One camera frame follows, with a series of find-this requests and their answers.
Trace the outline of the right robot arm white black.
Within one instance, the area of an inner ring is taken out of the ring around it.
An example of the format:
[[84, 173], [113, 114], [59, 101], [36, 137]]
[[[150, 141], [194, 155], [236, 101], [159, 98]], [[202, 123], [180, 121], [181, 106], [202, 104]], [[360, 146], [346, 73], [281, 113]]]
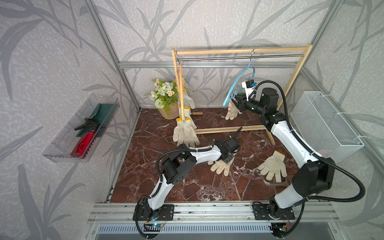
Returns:
[[[260, 84], [249, 80], [245, 84], [246, 87], [239, 90], [232, 85], [223, 104], [232, 102], [240, 112], [248, 110], [257, 114], [262, 124], [281, 141], [300, 168], [292, 183], [271, 198], [270, 203], [276, 210], [298, 206], [308, 200], [350, 203], [365, 196], [366, 189], [357, 177], [338, 167], [331, 158], [324, 158], [313, 150], [293, 129], [288, 113], [278, 110], [279, 98], [285, 98], [279, 84], [270, 80]], [[340, 199], [319, 195], [332, 187], [335, 171], [346, 175], [358, 185], [359, 193], [356, 196]]]

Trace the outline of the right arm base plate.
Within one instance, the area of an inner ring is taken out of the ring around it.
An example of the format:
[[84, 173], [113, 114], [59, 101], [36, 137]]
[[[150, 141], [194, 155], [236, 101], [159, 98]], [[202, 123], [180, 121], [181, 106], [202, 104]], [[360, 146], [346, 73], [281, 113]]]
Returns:
[[295, 220], [295, 214], [292, 208], [280, 209], [274, 203], [263, 204], [261, 202], [253, 202], [252, 210], [255, 220]]

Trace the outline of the blue clip hanger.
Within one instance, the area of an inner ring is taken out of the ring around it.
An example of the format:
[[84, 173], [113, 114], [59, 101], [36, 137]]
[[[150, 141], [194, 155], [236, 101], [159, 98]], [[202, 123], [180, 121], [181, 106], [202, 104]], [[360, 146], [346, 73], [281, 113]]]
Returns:
[[241, 80], [241, 78], [243, 77], [243, 75], [249, 70], [249, 69], [252, 69], [252, 74], [250, 77], [247, 78], [247, 80], [250, 80], [251, 78], [253, 78], [255, 76], [255, 73], [256, 73], [256, 70], [255, 70], [255, 67], [251, 65], [251, 62], [252, 62], [252, 57], [253, 57], [253, 54], [251, 54], [250, 56], [250, 61], [249, 61], [249, 64], [244, 68], [244, 70], [237, 76], [237, 78], [235, 79], [235, 81], [232, 83], [224, 101], [223, 101], [223, 104], [222, 106], [223, 107], [226, 107], [230, 101], [232, 99], [235, 98], [236, 94], [240, 93], [242, 91], [242, 84], [239, 84], [239, 81]]

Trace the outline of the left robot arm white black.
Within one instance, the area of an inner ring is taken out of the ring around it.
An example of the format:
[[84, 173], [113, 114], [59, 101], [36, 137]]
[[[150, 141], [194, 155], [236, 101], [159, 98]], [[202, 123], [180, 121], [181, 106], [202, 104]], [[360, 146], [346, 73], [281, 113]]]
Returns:
[[210, 163], [213, 172], [227, 176], [240, 147], [237, 136], [241, 130], [240, 127], [230, 138], [214, 141], [207, 147], [189, 148], [182, 144], [162, 154], [156, 161], [156, 172], [160, 178], [149, 196], [139, 197], [137, 207], [143, 207], [148, 213], [162, 208], [172, 188], [181, 183], [195, 165]]

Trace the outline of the white glove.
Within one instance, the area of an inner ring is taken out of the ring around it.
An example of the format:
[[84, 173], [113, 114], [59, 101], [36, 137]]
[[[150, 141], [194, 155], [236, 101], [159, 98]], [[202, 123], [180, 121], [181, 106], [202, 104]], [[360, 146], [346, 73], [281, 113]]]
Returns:
[[268, 157], [261, 165], [258, 166], [260, 174], [265, 176], [267, 181], [271, 181], [275, 178], [276, 183], [281, 183], [282, 178], [287, 177], [284, 159], [285, 155], [278, 151], [274, 151], [272, 156]]
[[233, 120], [238, 115], [241, 115], [241, 114], [242, 114], [242, 112], [239, 111], [239, 109], [235, 106], [234, 103], [229, 103], [228, 112], [227, 112], [225, 119], [226, 120]]
[[183, 89], [183, 98], [185, 102], [185, 106], [189, 107], [190, 109], [195, 109], [195, 103], [194, 100], [188, 95], [187, 90]]
[[[183, 81], [184, 93], [187, 94], [189, 97], [191, 97], [193, 95], [193, 91], [192, 91], [192, 88], [189, 86], [189, 84], [185, 81], [184, 76], [182, 76], [182, 81]], [[174, 88], [176, 89], [175, 93], [176, 93], [176, 95], [178, 95], [178, 86], [177, 86], [177, 80], [176, 79], [174, 79], [173, 84], [174, 84]]]
[[211, 166], [211, 172], [215, 172], [216, 174], [223, 173], [224, 176], [228, 176], [230, 172], [230, 166], [234, 162], [235, 159], [232, 159], [228, 163], [225, 163], [223, 160], [219, 161], [208, 161], [208, 165]]
[[[191, 117], [191, 108], [190, 107], [184, 107], [184, 115], [185, 115], [185, 118], [186, 119], [190, 119], [191, 120], [191, 126], [193, 129], [197, 129], [197, 126], [195, 125], [192, 117]], [[182, 117], [182, 109], [181, 109], [181, 106], [179, 106], [179, 117], [181, 118]]]
[[183, 121], [182, 118], [177, 118], [173, 141], [177, 143], [177, 146], [185, 144], [187, 147], [195, 148], [201, 144], [195, 132], [196, 128], [192, 119], [186, 118], [185, 121]]

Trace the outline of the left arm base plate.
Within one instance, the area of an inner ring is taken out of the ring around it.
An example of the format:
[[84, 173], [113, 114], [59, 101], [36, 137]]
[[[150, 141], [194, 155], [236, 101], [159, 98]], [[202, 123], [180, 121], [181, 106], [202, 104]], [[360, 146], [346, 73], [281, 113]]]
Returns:
[[149, 204], [137, 205], [133, 215], [133, 221], [172, 221], [175, 213], [175, 205], [163, 205], [157, 210], [152, 210]]

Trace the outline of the orange clip hanger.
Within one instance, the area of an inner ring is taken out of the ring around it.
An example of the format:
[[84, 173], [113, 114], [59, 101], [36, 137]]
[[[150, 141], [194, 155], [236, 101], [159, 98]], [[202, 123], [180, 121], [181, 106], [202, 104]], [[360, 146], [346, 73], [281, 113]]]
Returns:
[[183, 94], [183, 78], [182, 78], [182, 64], [179, 62], [179, 70], [178, 70], [178, 88], [179, 88], [179, 99], [180, 99], [180, 106], [181, 106], [181, 118], [183, 123], [185, 123], [185, 112], [184, 112], [184, 94]]

